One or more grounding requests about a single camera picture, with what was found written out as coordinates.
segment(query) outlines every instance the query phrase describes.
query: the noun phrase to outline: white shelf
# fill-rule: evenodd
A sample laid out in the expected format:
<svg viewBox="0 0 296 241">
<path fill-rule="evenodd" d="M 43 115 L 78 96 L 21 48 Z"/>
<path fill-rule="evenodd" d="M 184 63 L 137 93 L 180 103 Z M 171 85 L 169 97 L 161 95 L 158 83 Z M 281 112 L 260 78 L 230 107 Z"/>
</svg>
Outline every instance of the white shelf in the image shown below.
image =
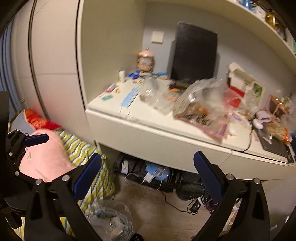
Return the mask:
<svg viewBox="0 0 296 241">
<path fill-rule="evenodd" d="M 266 22 L 247 8 L 230 0 L 146 0 L 147 2 L 180 4 L 220 15 L 251 31 L 271 47 L 296 74 L 296 57 L 288 44 Z"/>
</svg>

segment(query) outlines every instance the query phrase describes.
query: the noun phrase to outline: white switch plate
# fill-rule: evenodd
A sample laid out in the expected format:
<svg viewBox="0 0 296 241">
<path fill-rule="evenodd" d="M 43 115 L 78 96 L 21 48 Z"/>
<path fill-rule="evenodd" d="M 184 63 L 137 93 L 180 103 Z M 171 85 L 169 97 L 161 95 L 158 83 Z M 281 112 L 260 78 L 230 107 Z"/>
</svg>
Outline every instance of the white switch plate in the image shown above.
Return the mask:
<svg viewBox="0 0 296 241">
<path fill-rule="evenodd" d="M 164 34 L 165 34 L 165 32 L 162 32 L 162 31 L 153 31 L 151 42 L 162 44 Z"/>
</svg>

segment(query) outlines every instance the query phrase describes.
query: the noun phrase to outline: wooden floor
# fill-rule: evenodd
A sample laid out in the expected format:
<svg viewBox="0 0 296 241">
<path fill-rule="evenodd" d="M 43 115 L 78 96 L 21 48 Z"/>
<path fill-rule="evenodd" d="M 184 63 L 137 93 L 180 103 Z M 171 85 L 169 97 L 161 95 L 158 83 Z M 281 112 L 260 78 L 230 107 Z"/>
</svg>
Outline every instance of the wooden floor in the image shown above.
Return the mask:
<svg viewBox="0 0 296 241">
<path fill-rule="evenodd" d="M 157 190 L 116 176 L 117 194 L 114 200 L 126 204 L 134 218 L 136 232 L 145 241 L 190 241 L 209 218 L 201 207 L 196 215 L 182 213 L 165 203 Z M 175 193 L 166 194 L 167 201 L 180 210 L 186 210 L 191 201 L 180 200 Z"/>
</svg>

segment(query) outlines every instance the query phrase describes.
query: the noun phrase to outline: striped blanket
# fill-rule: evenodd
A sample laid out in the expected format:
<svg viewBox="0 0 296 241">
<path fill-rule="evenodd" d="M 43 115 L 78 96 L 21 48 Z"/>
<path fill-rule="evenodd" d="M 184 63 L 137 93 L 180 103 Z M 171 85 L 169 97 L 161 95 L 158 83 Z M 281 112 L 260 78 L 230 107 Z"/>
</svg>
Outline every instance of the striped blanket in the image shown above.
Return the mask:
<svg viewBox="0 0 296 241">
<path fill-rule="evenodd" d="M 110 174 L 108 159 L 100 150 L 98 150 L 98 148 L 81 141 L 75 135 L 68 134 L 65 131 L 57 131 L 57 134 L 64 145 L 69 160 L 76 167 L 87 163 L 93 153 L 99 153 L 102 156 L 102 166 L 99 173 L 95 177 L 85 198 L 78 201 L 81 211 L 85 213 L 93 202 L 103 199 L 104 197 L 111 196 L 115 192 L 115 185 Z M 22 218 L 22 220 L 23 225 L 18 229 L 15 229 L 15 232 L 22 240 L 24 240 L 25 218 Z M 66 218 L 61 218 L 61 222 L 66 230 L 66 233 L 73 235 L 73 231 L 68 223 L 68 220 Z"/>
</svg>

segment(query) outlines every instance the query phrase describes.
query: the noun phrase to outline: metal bolt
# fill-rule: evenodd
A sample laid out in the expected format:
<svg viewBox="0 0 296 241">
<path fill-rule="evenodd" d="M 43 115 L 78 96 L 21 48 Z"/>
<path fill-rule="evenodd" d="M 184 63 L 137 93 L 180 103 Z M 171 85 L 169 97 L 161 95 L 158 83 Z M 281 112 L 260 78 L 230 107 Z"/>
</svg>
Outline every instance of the metal bolt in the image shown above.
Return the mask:
<svg viewBox="0 0 296 241">
<path fill-rule="evenodd" d="M 232 181 L 232 180 L 234 179 L 234 175 L 232 175 L 232 174 L 230 174 L 230 173 L 229 173 L 229 174 L 226 174 L 225 177 L 226 177 L 226 179 L 229 180 L 229 181 Z"/>
<path fill-rule="evenodd" d="M 37 179 L 35 182 L 36 185 L 40 185 L 41 183 L 42 183 L 42 179 Z"/>
<path fill-rule="evenodd" d="M 260 181 L 260 179 L 259 179 L 259 178 L 254 178 L 254 183 L 256 183 L 256 184 L 260 184 L 260 183 L 261 183 L 261 181 Z"/>
<path fill-rule="evenodd" d="M 69 179 L 70 179 L 70 176 L 69 175 L 65 175 L 65 176 L 62 177 L 62 180 L 64 182 L 68 181 Z"/>
</svg>

